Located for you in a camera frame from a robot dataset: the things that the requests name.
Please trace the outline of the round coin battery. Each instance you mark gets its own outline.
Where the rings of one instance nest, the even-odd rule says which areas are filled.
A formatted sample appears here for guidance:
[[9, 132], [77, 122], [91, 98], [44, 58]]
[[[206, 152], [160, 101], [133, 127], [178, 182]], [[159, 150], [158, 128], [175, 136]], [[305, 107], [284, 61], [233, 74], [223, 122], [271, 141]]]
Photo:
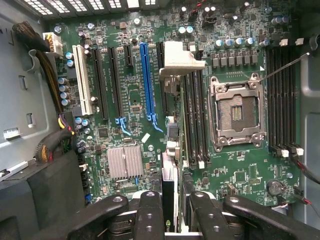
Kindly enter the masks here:
[[271, 196], [278, 196], [283, 193], [284, 185], [277, 179], [272, 179], [267, 182], [266, 190]]

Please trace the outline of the blue expansion slot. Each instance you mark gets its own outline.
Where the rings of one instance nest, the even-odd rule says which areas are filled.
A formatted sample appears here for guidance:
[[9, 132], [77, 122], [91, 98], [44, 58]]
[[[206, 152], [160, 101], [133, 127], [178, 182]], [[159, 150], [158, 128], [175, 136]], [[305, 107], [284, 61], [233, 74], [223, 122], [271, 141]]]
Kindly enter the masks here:
[[146, 101], [146, 117], [155, 130], [163, 133], [163, 130], [158, 127], [157, 114], [155, 113], [155, 103], [153, 97], [153, 83], [151, 79], [150, 60], [148, 45], [144, 42], [139, 44], [139, 51], [141, 57], [142, 73], [143, 73], [143, 85]]

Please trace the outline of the black fan shroud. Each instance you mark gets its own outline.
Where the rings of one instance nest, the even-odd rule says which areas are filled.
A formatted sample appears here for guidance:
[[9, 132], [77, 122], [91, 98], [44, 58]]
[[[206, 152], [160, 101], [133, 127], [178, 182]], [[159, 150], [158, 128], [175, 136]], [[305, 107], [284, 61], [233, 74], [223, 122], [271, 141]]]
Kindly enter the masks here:
[[0, 240], [28, 240], [85, 207], [77, 154], [33, 163], [0, 182]]

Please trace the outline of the silver power supply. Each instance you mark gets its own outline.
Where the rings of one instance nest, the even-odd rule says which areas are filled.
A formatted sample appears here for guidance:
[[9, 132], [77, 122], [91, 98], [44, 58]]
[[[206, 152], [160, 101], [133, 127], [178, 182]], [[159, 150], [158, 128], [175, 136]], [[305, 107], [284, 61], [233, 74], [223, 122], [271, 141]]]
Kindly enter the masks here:
[[13, 32], [23, 21], [43, 31], [24, 13], [0, 7], [0, 172], [25, 168], [38, 142], [59, 128], [47, 81]]

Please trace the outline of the metal CPU socket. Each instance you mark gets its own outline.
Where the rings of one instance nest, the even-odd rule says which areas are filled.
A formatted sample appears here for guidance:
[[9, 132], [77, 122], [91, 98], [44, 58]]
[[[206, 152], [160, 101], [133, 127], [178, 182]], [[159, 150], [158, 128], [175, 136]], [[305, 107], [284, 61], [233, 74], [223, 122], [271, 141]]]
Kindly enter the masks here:
[[264, 87], [258, 73], [236, 82], [221, 82], [212, 76], [207, 100], [210, 139], [217, 153], [226, 146], [261, 147], [267, 133]]

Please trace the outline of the socket locking lever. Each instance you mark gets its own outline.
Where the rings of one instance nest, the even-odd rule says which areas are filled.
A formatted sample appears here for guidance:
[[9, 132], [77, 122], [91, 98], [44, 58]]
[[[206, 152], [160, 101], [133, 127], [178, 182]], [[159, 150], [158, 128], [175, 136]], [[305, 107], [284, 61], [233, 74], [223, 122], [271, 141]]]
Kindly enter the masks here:
[[296, 63], [298, 63], [298, 62], [300, 62], [302, 59], [304, 59], [304, 58], [306, 58], [306, 57], [309, 57], [310, 55], [311, 55], [310, 52], [304, 53], [303, 55], [301, 55], [301, 56], [298, 57], [297, 59], [295, 59], [295, 60], [287, 63], [286, 65], [280, 67], [279, 69], [277, 69], [277, 70], [269, 73], [269, 74], [266, 75], [265, 77], [261, 78], [261, 79], [259, 80], [259, 82], [264, 81], [264, 80], [266, 80], [266, 79], [274, 76], [275, 74], [277, 74], [277, 73], [281, 72], [282, 70], [284, 70], [284, 69], [286, 69], [286, 68], [288, 68], [288, 67], [290, 67], [290, 66], [292, 66], [292, 65], [294, 65], [294, 64], [296, 64]]

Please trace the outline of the silver chipset heatsink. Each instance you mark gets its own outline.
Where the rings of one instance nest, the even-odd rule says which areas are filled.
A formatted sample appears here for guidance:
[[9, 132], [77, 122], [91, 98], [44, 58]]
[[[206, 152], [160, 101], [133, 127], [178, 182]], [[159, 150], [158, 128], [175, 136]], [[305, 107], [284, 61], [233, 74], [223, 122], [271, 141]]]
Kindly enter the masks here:
[[144, 175], [142, 153], [138, 145], [110, 148], [106, 154], [112, 179], [129, 179]]

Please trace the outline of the white expansion slot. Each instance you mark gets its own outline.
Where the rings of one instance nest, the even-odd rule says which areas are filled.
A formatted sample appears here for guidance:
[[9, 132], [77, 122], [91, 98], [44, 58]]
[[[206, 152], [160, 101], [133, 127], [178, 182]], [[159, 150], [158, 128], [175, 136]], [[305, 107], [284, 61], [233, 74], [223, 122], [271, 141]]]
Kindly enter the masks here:
[[84, 51], [85, 50], [81, 45], [72, 45], [81, 113], [83, 116], [89, 116], [93, 114], [93, 108], [90, 102], [91, 93], [88, 79], [86, 55]]

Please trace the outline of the green motherboard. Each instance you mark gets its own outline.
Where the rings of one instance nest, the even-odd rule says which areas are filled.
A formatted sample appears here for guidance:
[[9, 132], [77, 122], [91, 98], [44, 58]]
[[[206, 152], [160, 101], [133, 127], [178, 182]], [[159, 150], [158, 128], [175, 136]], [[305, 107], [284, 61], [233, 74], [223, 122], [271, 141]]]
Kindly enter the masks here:
[[[211, 77], [222, 83], [260, 79], [297, 57], [296, 32], [291, 20], [294, 1], [279, 0], [143, 0], [137, 9], [124, 10], [123, 0], [68, 0], [75, 16], [51, 20], [48, 25], [62, 43], [56, 61], [63, 112], [59, 124], [70, 124], [73, 139], [65, 151], [78, 155], [86, 204], [152, 187], [150, 175], [162, 173], [166, 149], [166, 117], [173, 98], [164, 93], [159, 70], [164, 43], [181, 42], [205, 66], [187, 80], [188, 120], [196, 165], [184, 170], [194, 188], [217, 200], [236, 194], [261, 205], [287, 208], [297, 199], [298, 168], [289, 160], [287, 145], [298, 145], [297, 68], [292, 65], [262, 81], [266, 137], [259, 148], [252, 143], [230, 145], [216, 152], [210, 134], [208, 89]], [[154, 129], [147, 120], [140, 43], [148, 47], [152, 80]], [[72, 45], [86, 56], [92, 115], [82, 115]], [[107, 150], [139, 146], [143, 176], [112, 179]], [[272, 196], [266, 185], [278, 180], [283, 193]]]

